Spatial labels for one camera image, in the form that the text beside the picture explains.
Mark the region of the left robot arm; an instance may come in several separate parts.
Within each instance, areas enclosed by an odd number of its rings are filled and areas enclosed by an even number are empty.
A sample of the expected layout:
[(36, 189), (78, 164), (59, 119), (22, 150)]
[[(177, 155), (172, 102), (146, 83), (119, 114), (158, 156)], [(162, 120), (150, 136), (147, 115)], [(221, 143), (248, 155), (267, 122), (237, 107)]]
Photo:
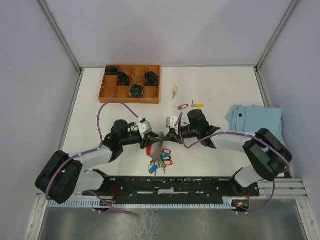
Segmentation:
[(96, 148), (74, 155), (56, 151), (37, 177), (35, 186), (58, 204), (66, 202), (74, 194), (89, 190), (106, 195), (111, 183), (105, 179), (104, 173), (94, 168), (115, 161), (123, 153), (124, 146), (138, 144), (145, 149), (160, 143), (163, 138), (164, 134), (153, 132), (146, 120), (137, 124), (117, 120)]

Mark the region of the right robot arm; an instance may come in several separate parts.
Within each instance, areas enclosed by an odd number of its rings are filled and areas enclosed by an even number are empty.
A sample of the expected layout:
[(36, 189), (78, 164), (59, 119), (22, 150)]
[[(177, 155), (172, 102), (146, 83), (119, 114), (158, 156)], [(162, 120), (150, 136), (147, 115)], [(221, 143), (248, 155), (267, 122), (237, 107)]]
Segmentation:
[(187, 117), (189, 122), (186, 125), (182, 125), (181, 115), (166, 119), (168, 133), (164, 141), (185, 145), (186, 139), (196, 138), (196, 142), (184, 147), (189, 149), (201, 144), (206, 148), (245, 154), (250, 164), (230, 178), (229, 189), (234, 195), (240, 196), (250, 185), (261, 180), (272, 182), (278, 175), (289, 171), (293, 156), (268, 129), (261, 128), (253, 133), (223, 131), (210, 125), (199, 109), (191, 110)]

